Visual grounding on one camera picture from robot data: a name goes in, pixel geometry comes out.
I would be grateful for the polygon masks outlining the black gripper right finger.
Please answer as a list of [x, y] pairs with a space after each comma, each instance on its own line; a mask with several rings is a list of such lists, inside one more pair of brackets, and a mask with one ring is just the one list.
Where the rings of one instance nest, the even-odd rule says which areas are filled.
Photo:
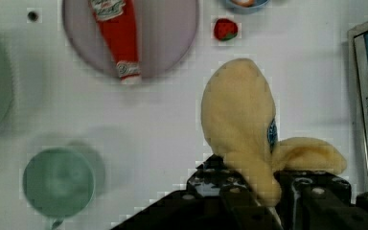
[[328, 172], [280, 171], [276, 207], [284, 230], [368, 230], [368, 192], [352, 197], [351, 184]]

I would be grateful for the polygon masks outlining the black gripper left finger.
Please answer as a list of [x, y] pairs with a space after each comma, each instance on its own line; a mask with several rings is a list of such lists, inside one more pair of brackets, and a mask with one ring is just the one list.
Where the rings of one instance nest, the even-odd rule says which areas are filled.
[[283, 230], [239, 172], [215, 155], [187, 180], [111, 230]]

